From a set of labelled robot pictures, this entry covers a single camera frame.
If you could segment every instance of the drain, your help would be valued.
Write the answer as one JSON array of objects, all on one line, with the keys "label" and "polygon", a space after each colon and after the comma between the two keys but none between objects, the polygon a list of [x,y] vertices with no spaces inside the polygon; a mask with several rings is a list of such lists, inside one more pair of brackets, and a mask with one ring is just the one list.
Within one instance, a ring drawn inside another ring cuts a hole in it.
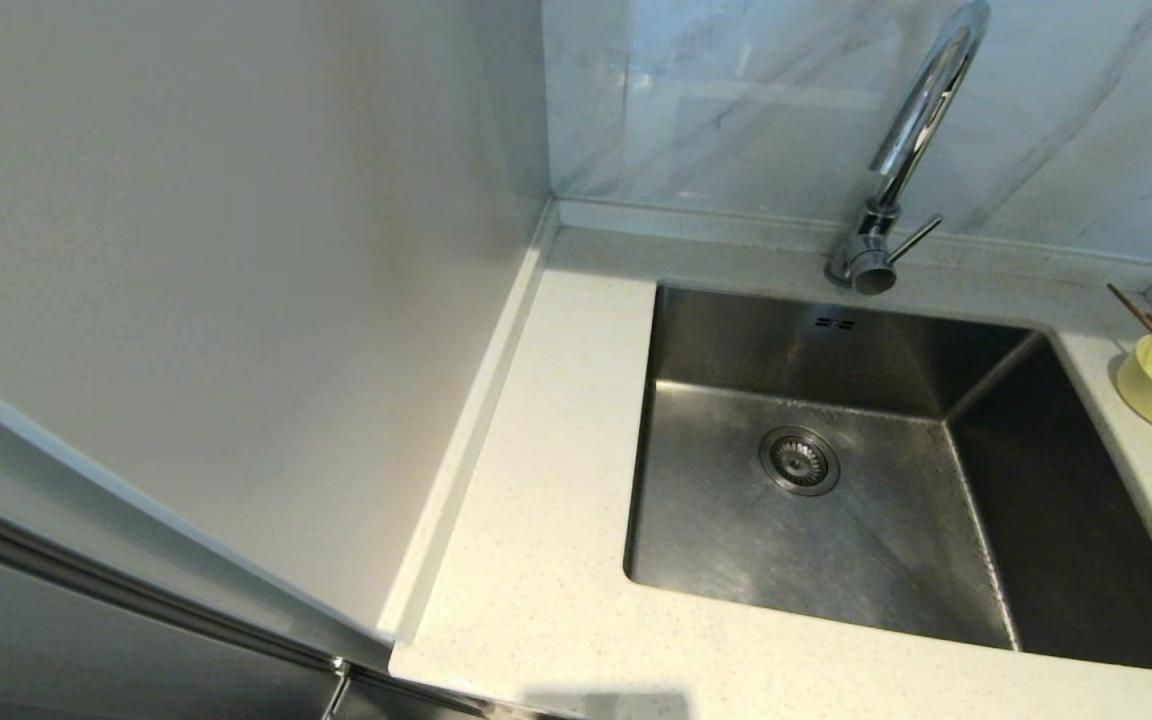
[{"label": "drain", "polygon": [[774,429],[758,452],[763,470],[795,495],[824,495],[838,484],[838,455],[809,429]]}]

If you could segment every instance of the faucet spout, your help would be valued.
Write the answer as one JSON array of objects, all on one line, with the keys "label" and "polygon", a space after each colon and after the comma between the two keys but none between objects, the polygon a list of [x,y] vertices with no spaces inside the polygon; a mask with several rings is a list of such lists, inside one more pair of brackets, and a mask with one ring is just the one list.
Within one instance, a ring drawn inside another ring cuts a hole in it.
[{"label": "faucet spout", "polygon": [[888,290],[896,283],[892,264],[940,223],[937,215],[932,223],[925,223],[902,243],[899,251],[887,250],[888,233],[901,213],[900,196],[918,161],[927,152],[937,128],[941,127],[945,112],[972,65],[988,23],[990,5],[986,0],[970,0],[960,6],[941,28],[870,164],[870,169],[881,176],[878,188],[865,200],[855,233],[838,242],[824,268],[831,281],[852,288],[861,295]]}]

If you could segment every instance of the backsplash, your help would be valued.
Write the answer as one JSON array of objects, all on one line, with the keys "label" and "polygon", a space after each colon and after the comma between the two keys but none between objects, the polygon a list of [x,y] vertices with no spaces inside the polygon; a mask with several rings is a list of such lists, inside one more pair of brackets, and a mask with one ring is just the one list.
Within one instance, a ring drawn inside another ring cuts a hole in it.
[{"label": "backsplash", "polygon": [[[544,5],[554,192],[851,222],[954,0]],[[1152,0],[996,0],[904,227],[1152,260]]]}]

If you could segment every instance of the white countertop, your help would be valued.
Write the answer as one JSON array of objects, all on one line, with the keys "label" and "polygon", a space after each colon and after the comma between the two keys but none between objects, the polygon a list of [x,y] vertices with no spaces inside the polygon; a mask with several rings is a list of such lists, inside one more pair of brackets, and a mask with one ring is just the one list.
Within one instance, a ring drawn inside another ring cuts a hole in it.
[{"label": "white countertop", "polygon": [[402,679],[585,717],[1152,717],[1152,670],[886,632],[635,584],[622,569],[659,279],[1047,328],[1152,532],[1152,427],[1102,287],[902,266],[873,300],[818,255],[559,234]]}]

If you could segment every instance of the stainless steel sink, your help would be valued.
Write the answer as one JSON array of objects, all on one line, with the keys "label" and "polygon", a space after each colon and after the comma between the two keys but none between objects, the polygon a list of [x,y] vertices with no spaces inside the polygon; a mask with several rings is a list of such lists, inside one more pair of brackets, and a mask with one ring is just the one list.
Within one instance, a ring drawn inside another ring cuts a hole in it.
[{"label": "stainless steel sink", "polygon": [[1152,543],[1032,329],[660,287],[626,570],[1152,667]]}]

